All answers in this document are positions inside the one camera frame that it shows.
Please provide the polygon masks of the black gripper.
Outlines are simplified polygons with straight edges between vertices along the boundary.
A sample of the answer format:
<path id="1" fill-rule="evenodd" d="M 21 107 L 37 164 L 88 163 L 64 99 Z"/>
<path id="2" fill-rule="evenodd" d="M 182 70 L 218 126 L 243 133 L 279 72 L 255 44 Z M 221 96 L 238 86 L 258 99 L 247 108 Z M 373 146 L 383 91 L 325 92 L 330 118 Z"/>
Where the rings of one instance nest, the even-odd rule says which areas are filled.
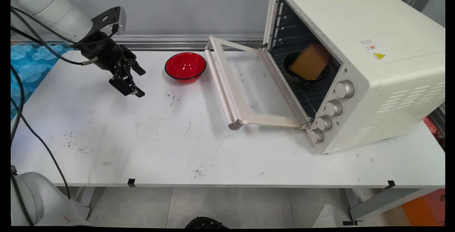
<path id="1" fill-rule="evenodd" d="M 142 76 L 146 71 L 137 62 L 137 57 L 127 47 L 117 44 L 103 32 L 95 32 L 75 44 L 75 48 L 87 59 L 98 58 L 94 63 L 101 70 L 112 73 L 109 83 L 124 96 L 145 95 L 135 84 L 131 70 Z"/>

